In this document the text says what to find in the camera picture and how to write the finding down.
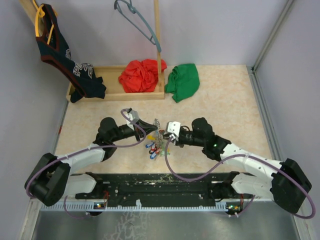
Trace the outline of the bunch of coloured keys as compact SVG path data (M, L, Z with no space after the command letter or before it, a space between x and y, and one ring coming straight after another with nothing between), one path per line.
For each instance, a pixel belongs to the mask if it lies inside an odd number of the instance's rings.
M148 149L149 158L155 160L157 157L163 157L165 155L165 143L160 135L148 135L148 142L145 144L145 148Z

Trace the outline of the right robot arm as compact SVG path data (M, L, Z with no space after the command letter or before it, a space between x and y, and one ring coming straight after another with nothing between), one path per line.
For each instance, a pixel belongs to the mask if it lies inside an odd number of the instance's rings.
M270 199L293 215L297 215L304 201L310 199L312 184L295 160L268 159L246 151L215 134L204 117L193 120L191 128L185 129L180 122L170 121L161 135L181 148L185 145L201 147L202 153L219 165L242 168L244 173L231 173L223 185L227 197L249 194Z

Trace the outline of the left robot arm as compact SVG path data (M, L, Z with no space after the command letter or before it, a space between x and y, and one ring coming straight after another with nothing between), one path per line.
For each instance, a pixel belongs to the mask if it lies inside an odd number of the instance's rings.
M66 196L75 196L77 199L102 198L106 190L103 179L96 173L77 172L108 160L118 148L115 142L135 137L140 143L157 129L156 125L139 118L118 126L112 117L106 117L100 122L95 141L88 147L64 156L44 154L25 182L26 193L47 207Z

